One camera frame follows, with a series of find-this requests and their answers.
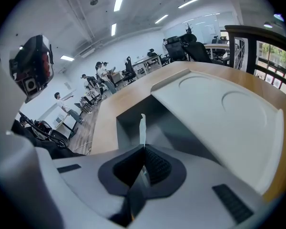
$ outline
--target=floor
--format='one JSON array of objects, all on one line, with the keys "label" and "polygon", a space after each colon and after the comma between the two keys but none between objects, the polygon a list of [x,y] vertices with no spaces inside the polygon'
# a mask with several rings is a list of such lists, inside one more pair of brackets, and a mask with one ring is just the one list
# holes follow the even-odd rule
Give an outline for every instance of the floor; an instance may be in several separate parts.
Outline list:
[{"label": "floor", "polygon": [[[160,69],[161,66],[157,63],[152,64],[149,69],[149,73]],[[145,76],[143,74],[137,74],[137,78],[140,79]],[[118,86],[116,90],[119,91],[125,87],[126,82],[120,81],[118,82]],[[108,98],[112,94],[109,91],[105,91],[104,95]],[[82,113],[81,117],[85,118],[85,122],[81,125],[79,123],[76,124],[75,128],[78,128],[77,133],[74,137],[72,137],[69,141],[69,149],[78,154],[88,155],[91,151],[93,133],[95,128],[95,123],[97,119],[97,115],[101,106],[101,101],[93,107],[90,114]]]}]

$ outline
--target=office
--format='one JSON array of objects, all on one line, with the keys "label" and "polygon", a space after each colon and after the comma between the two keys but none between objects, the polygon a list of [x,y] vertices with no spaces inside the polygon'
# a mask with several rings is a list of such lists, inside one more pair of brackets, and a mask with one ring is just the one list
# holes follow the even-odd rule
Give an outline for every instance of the office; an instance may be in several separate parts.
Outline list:
[{"label": "office", "polygon": [[[116,4],[117,0],[23,0],[18,5],[0,30],[4,71],[10,74],[10,52],[26,49],[26,41],[39,34],[50,41],[54,61],[52,80],[36,98],[19,106],[20,111],[65,136],[71,151],[91,158],[140,144],[139,124],[145,114],[146,143],[222,165],[249,185],[257,201],[251,205],[254,212],[262,196],[271,201],[282,194],[286,189],[282,168],[286,159],[280,159],[286,158],[286,27],[274,17],[267,0],[120,0]],[[233,26],[253,26],[256,33],[263,29],[266,35],[278,36],[272,41],[263,41],[262,35],[254,39],[252,30],[240,34],[236,31],[240,27]],[[192,43],[202,46],[205,61],[195,55],[198,50]],[[177,44],[183,49],[175,54],[172,48]],[[179,88],[173,82],[159,85],[177,76]],[[188,77],[196,81],[186,81]],[[56,93],[66,99],[68,108],[58,104]],[[220,101],[213,102],[219,95]],[[200,99],[199,104],[193,99]],[[218,103],[222,113],[215,109]],[[85,122],[76,123],[76,117],[66,113],[70,109]],[[227,120],[231,125],[223,124]],[[227,133],[234,138],[227,138]],[[191,144],[199,145],[199,154]],[[262,155],[253,159],[258,147]],[[230,218],[224,226],[233,225]]]}]

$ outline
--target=man in white shirt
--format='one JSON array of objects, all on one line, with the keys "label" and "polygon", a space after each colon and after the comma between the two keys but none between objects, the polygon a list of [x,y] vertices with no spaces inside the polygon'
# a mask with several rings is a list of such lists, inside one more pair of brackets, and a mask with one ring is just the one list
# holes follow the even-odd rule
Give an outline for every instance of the man in white shirt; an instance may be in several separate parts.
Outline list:
[{"label": "man in white shirt", "polygon": [[115,94],[116,93],[116,89],[115,89],[113,83],[111,81],[109,81],[109,79],[107,77],[107,75],[109,75],[107,70],[105,70],[105,68],[102,67],[102,63],[101,62],[97,62],[96,63],[96,67],[98,68],[97,74],[104,81],[103,83],[108,87],[109,91],[112,94]]},{"label": "man in white shirt", "polygon": [[76,113],[73,109],[70,109],[69,106],[64,104],[65,100],[68,100],[69,98],[73,97],[67,97],[66,99],[61,99],[61,96],[59,93],[54,94],[54,97],[57,99],[57,105],[64,111],[66,112],[68,115],[71,115],[73,117],[74,120],[76,120],[76,122],[82,124],[84,123],[85,119],[84,118],[80,118],[80,116],[78,115],[78,113]]}]

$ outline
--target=white tray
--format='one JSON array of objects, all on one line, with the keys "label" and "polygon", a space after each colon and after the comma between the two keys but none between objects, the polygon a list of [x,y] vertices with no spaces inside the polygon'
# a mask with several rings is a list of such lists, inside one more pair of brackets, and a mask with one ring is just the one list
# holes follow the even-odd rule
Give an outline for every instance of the white tray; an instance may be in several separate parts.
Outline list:
[{"label": "white tray", "polygon": [[283,146],[282,110],[235,83],[189,70],[154,85],[151,94],[231,172],[267,191]]}]

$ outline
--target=ceiling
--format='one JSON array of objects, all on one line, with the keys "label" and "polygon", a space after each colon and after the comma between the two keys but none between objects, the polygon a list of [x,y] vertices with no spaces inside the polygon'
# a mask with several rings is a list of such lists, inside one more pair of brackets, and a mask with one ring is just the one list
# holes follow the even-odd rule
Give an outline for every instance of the ceiling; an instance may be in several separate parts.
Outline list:
[{"label": "ceiling", "polygon": [[[113,12],[115,0],[22,0],[7,18],[0,31],[2,64],[8,65],[9,51],[17,49],[30,37],[43,34],[51,42],[56,72],[70,64],[62,55],[76,57],[88,47],[95,49],[143,30],[160,29],[171,20],[207,4],[227,0],[199,0],[182,9],[190,0],[123,0]],[[165,14],[169,16],[155,24]],[[117,23],[116,35],[111,25]]]}]

